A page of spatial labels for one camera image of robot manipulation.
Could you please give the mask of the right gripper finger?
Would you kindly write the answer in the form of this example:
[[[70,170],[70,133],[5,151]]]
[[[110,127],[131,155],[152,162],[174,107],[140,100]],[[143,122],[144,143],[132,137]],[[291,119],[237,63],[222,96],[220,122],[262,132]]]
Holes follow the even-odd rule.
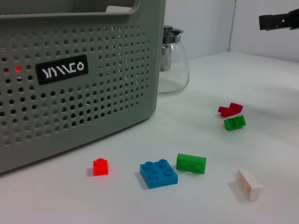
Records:
[[[259,16],[260,30],[275,30],[289,28],[290,30],[299,28],[299,9],[292,10],[286,14],[261,15]]]

